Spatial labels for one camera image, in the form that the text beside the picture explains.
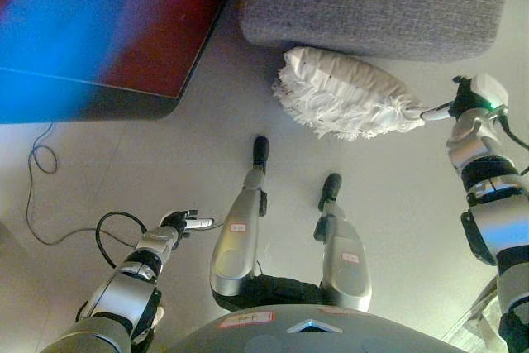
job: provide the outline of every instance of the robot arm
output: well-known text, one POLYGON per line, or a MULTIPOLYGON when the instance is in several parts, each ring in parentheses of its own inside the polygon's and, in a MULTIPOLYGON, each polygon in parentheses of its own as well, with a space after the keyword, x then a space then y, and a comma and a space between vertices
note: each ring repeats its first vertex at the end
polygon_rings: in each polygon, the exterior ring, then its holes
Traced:
POLYGON ((172 212, 160 226, 146 232, 136 249, 88 300, 74 324, 43 353, 146 351, 155 326, 161 292, 156 281, 171 251, 187 236, 186 230, 208 227, 196 211, 172 212))
POLYGON ((447 143, 469 211, 461 221, 474 255, 498 268, 503 312, 500 335, 510 353, 529 351, 529 186, 503 154, 494 122, 507 111, 507 94, 488 75, 459 78, 450 105, 456 124, 447 143))

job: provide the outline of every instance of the floor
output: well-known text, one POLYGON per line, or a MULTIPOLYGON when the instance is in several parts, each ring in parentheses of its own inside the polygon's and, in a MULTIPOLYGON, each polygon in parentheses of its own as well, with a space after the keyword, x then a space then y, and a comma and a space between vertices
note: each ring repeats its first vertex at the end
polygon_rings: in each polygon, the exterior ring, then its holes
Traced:
MULTIPOLYGON (((427 64, 368 60, 406 82, 432 106, 453 98, 457 74, 487 72, 508 89, 512 129, 529 136, 529 5, 507 0, 497 44, 473 60, 427 64)), ((155 122, 59 123, 45 142, 59 156, 53 176, 37 174, 31 208, 35 228, 52 239, 93 227, 111 210, 137 215, 149 227, 172 209, 198 208, 222 220, 250 168, 258 134, 270 142, 258 258, 266 274, 318 283, 322 246, 312 239, 317 200, 330 172, 343 176, 338 198, 361 235, 374 293, 370 311, 442 337, 493 277, 470 253, 460 225, 465 192, 446 154, 452 120, 371 141, 320 140, 272 98, 279 51, 245 42, 231 0, 176 111, 155 122)), ((27 153, 45 125, 0 126, 0 220, 14 265, 3 280, 1 351, 42 349, 73 321, 81 303, 110 274, 91 233, 56 247, 38 243, 23 221, 27 153)), ((503 137, 520 168, 527 154, 503 137)), ((109 226, 129 241, 137 228, 109 226)), ((157 335, 163 350, 224 313, 210 294, 209 259, 217 231, 195 232, 174 252, 160 279, 166 316, 157 335)), ((105 240, 113 258, 128 249, 105 240)))

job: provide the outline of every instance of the gray sofa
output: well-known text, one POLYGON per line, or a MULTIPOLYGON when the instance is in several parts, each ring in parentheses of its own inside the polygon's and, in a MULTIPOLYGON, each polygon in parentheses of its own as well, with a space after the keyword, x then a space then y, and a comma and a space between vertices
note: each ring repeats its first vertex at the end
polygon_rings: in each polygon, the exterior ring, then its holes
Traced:
POLYGON ((493 43, 504 0, 241 0, 257 45, 297 44, 401 60, 448 62, 493 43))

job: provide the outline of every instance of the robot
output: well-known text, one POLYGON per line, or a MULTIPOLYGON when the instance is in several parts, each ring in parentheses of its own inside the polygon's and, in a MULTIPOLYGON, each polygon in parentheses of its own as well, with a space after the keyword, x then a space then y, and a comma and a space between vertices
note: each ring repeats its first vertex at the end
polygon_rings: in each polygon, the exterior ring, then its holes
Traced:
MULTIPOLYGON (((488 75, 458 77, 455 82, 455 100, 424 112, 423 118, 455 118, 447 146, 467 193, 469 210, 461 216, 465 235, 474 255, 498 269, 503 312, 499 331, 509 352, 529 353, 529 185, 503 154, 496 122, 523 142, 510 132, 508 96, 499 82, 488 75)), ((314 238, 324 245, 321 284, 256 275, 259 216, 266 213, 267 158, 268 141, 259 137, 253 167, 212 254, 212 295, 233 313, 208 323, 170 351, 461 352, 367 313, 368 266, 358 234, 336 204, 338 174, 327 178, 318 205, 322 216, 314 238)), ((211 225, 211 219, 197 218, 196 211, 164 217, 94 293, 79 320, 43 352, 146 351, 161 314, 156 280, 188 231, 211 225)))

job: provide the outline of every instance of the white sticker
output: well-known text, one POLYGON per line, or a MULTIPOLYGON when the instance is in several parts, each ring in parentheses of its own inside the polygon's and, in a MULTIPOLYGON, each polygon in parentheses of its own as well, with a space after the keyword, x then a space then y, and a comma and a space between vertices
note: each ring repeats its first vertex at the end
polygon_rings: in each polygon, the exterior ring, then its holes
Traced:
POLYGON ((219 328, 230 328, 230 327, 243 327, 255 324, 266 324, 275 320, 274 312, 255 312, 255 313, 244 313, 237 314, 236 316, 230 316, 225 318, 219 328))
POLYGON ((360 263, 360 259, 358 258, 358 256, 355 254, 351 254, 350 252, 342 252, 341 258, 346 262, 354 262, 355 264, 360 263))
POLYGON ((353 309, 339 308, 337 306, 320 306, 318 309, 327 314, 365 314, 353 309))
POLYGON ((244 224, 244 223, 233 223, 231 225, 231 231, 238 231, 238 232, 241 232, 241 233, 245 233, 246 232, 246 224, 244 224))

